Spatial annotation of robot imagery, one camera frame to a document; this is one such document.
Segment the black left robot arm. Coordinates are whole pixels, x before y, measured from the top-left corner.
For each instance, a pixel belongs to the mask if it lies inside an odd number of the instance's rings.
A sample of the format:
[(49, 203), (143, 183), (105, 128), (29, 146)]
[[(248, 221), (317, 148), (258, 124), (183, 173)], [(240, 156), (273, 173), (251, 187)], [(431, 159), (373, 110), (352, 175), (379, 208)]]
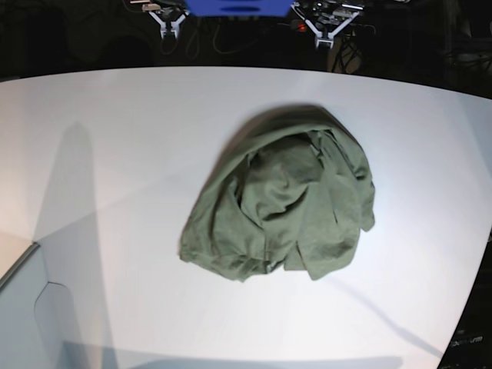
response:
[(359, 15), (371, 3), (369, 1), (318, 0), (294, 1), (292, 8), (310, 20), (318, 18), (345, 19), (354, 13)]

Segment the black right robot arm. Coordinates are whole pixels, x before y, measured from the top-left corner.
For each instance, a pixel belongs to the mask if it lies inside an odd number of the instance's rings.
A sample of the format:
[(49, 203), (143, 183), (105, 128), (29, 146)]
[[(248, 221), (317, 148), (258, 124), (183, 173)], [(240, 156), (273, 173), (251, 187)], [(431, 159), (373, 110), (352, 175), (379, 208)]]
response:
[(182, 1), (172, 0), (131, 0), (128, 4), (137, 6), (142, 12), (162, 12), (184, 7)]

